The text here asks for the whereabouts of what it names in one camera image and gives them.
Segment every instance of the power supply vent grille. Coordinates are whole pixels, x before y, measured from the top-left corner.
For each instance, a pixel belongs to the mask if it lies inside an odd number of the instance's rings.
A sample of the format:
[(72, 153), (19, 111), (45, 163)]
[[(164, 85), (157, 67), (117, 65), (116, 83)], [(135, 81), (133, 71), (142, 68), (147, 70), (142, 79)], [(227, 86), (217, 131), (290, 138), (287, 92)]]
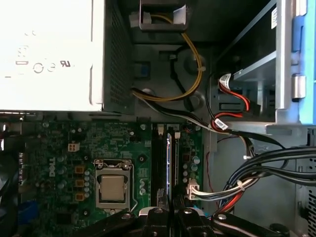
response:
[(111, 2), (111, 102), (126, 106), (132, 83), (131, 42), (116, 0)]

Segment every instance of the power connector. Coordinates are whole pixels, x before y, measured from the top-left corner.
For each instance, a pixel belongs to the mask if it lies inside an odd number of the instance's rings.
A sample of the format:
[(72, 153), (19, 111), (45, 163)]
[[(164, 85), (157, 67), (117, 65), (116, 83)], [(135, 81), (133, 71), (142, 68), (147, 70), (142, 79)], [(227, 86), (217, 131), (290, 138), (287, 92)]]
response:
[(189, 179), (187, 186), (187, 195), (189, 196), (189, 200), (198, 200), (192, 192), (193, 188), (199, 190), (199, 185), (195, 179)]
[(68, 144), (68, 152), (77, 152), (79, 150), (80, 150), (80, 142)]

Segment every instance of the red wire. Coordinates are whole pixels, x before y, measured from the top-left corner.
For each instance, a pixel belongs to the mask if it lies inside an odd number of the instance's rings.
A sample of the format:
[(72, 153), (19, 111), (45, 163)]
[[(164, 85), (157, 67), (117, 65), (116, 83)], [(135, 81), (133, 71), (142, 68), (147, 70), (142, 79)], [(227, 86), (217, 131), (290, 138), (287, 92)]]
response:
[(230, 210), (236, 204), (236, 202), (241, 198), (242, 195), (243, 195), (243, 192), (239, 192), (238, 194), (236, 194), (235, 197), (232, 200), (230, 200), (220, 211)]
[[(208, 179), (208, 186), (210, 188), (210, 190), (212, 191), (212, 193), (214, 193), (214, 189), (212, 187), (212, 184), (211, 184), (211, 179), (210, 179), (210, 175), (209, 175), (209, 162), (208, 162), (208, 157), (209, 157), (209, 152), (206, 154), (206, 173), (207, 173), (207, 179)], [(218, 202), (215, 202), (216, 203), (216, 206), (217, 208), (219, 208), (219, 204)]]
[(227, 94), (231, 94), (241, 100), (244, 101), (245, 105), (246, 105), (246, 111), (249, 111), (250, 109), (250, 101), (248, 98), (244, 97), (243, 95), (239, 95), (238, 93), (235, 93), (231, 90), (228, 90), (227, 88), (225, 88), (221, 83), (219, 83), (219, 88), (221, 89), (221, 91), (227, 93)]
[[(235, 118), (242, 118), (242, 113), (231, 113), (231, 112), (220, 112), (218, 114), (215, 115), (215, 118), (219, 118), (222, 116), (231, 116), (231, 117), (235, 117)], [(217, 129), (216, 124), (215, 124), (215, 120), (212, 121), (212, 128), (217, 130), (217, 131), (221, 131), (219, 129)]]

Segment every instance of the motherboard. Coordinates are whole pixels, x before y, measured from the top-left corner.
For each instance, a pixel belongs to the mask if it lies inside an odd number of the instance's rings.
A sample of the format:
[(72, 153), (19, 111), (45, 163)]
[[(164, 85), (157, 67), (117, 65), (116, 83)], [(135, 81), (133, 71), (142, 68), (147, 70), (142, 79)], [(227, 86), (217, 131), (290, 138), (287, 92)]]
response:
[(102, 218), (150, 206), (151, 127), (146, 123), (43, 122), (29, 155), (38, 236), (69, 236)]
[(170, 183), (185, 187), (195, 179), (203, 184), (199, 126), (118, 121), (33, 125), (40, 139), (24, 154), (26, 169), (20, 171), (35, 187), (39, 215), (34, 237), (71, 236), (125, 209), (138, 215), (144, 207), (159, 206), (161, 190), (170, 196)]

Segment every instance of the white wire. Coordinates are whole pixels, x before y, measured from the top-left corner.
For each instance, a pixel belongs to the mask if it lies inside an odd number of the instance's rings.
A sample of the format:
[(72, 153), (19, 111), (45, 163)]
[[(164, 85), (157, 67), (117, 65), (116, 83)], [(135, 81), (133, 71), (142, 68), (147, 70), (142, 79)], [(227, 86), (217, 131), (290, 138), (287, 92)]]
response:
[(226, 193), (231, 193), (231, 192), (234, 192), (238, 189), (242, 189), (241, 187), (244, 187), (245, 185), (248, 185), (249, 183), (251, 183), (253, 181), (253, 179), (247, 179), (246, 181), (244, 181), (242, 183), (242, 185), (240, 186), (236, 186), (234, 188), (231, 188), (231, 189), (228, 189), (228, 190), (225, 190), (225, 191), (221, 191), (221, 192), (216, 192), (216, 193), (206, 193), (206, 192), (201, 192), (199, 190), (196, 190), (195, 188), (192, 188), (192, 193), (196, 194), (196, 195), (200, 195), (200, 196), (208, 196), (208, 195), (224, 195)]
[(154, 111), (158, 112), (158, 113), (161, 113), (161, 114), (164, 114), (164, 115), (169, 115), (169, 116), (173, 116), (173, 117), (179, 117), (179, 118), (183, 118), (183, 119), (186, 119), (188, 121), (191, 121), (192, 123), (202, 127), (202, 128), (205, 128), (206, 130), (208, 131), (211, 131), (211, 132), (216, 132), (215, 130), (213, 130), (212, 128), (209, 128), (207, 126), (204, 126), (203, 124), (201, 124), (200, 122), (194, 120), (193, 118), (191, 117), (187, 117), (187, 116), (183, 116), (183, 115), (176, 115), (176, 114), (171, 114), (171, 113), (168, 113), (168, 112), (161, 112), (161, 111), (158, 111), (155, 107), (153, 107), (152, 105), (150, 105), (145, 99), (141, 98), (141, 97), (138, 97), (137, 95), (135, 95), (138, 99), (140, 99), (141, 101), (145, 102), (150, 108), (152, 108)]

